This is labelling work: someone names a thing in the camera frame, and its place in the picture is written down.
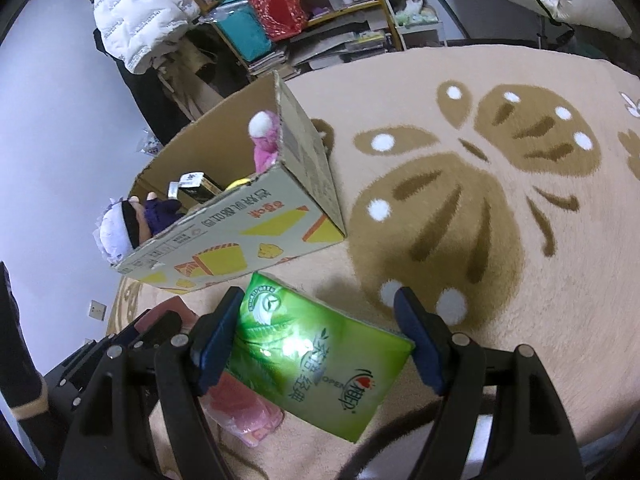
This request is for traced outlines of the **black sleeve forearm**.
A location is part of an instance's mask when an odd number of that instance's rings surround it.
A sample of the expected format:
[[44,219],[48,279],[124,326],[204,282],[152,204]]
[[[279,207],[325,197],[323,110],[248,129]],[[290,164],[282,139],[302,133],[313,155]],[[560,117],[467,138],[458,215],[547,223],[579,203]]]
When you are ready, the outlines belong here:
[[44,474],[48,479],[54,478],[55,463],[47,450],[50,422],[47,384],[29,354],[4,263],[1,263],[1,394],[22,433],[37,451]]

